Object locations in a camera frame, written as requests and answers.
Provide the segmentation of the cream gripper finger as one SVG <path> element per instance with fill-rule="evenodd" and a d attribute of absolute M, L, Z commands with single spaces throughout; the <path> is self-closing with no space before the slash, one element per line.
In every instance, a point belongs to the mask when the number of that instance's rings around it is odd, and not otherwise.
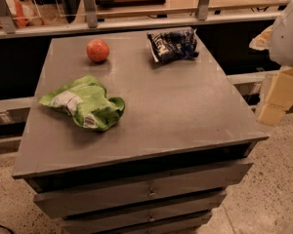
<path fill-rule="evenodd" d="M 249 47 L 253 50 L 263 51 L 270 47 L 270 36 L 272 32 L 272 26 L 270 25 L 264 29 L 259 35 L 253 38 L 249 44 Z"/>
<path fill-rule="evenodd" d="M 267 126 L 275 126 L 292 105 L 293 67 L 283 66 L 272 78 L 258 121 Z"/>

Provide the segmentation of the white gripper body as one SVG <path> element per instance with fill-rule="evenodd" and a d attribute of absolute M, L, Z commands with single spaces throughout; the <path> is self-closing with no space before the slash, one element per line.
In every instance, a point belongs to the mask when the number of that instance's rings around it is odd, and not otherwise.
<path fill-rule="evenodd" d="M 272 61 L 293 66 L 293 0 L 272 25 L 269 53 Z"/>

